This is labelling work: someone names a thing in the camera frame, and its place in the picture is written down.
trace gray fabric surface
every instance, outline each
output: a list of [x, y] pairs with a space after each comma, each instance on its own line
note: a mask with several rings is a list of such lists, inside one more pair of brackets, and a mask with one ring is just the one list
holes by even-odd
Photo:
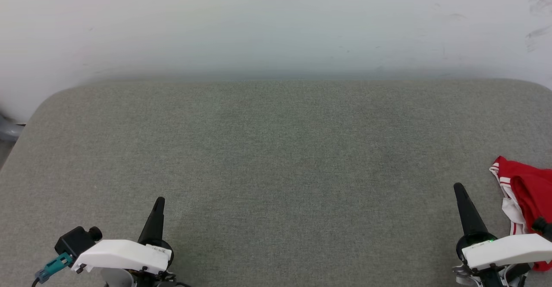
[[[507, 80], [70, 89], [0, 171], [2, 285], [30, 285], [78, 225], [137, 240], [164, 196], [171, 269], [194, 287], [456, 286], [453, 183], [508, 235], [488, 168], [550, 167], [550, 109], [548, 89]], [[46, 286], [102, 282], [64, 271]]]
[[12, 151], [14, 144], [14, 142], [6, 142], [0, 140], [0, 169], [2, 169], [2, 166], [8, 158], [9, 153]]

